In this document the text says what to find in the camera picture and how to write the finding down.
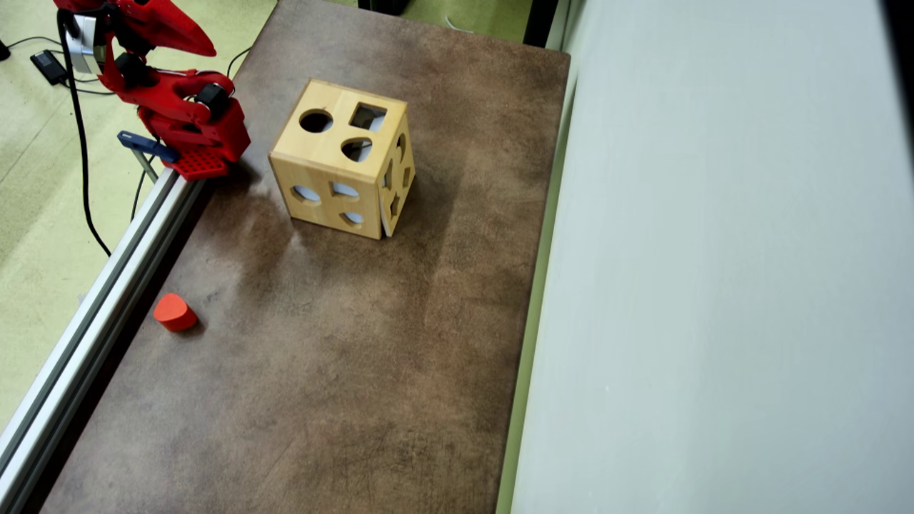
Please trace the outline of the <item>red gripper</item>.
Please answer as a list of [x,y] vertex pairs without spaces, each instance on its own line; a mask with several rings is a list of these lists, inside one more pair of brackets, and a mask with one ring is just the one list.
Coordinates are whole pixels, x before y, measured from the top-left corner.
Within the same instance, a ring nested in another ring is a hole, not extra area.
[[206,32],[173,1],[147,1],[144,20],[135,19],[115,1],[96,10],[96,52],[102,84],[114,92],[153,86],[146,56],[154,48],[215,56]]

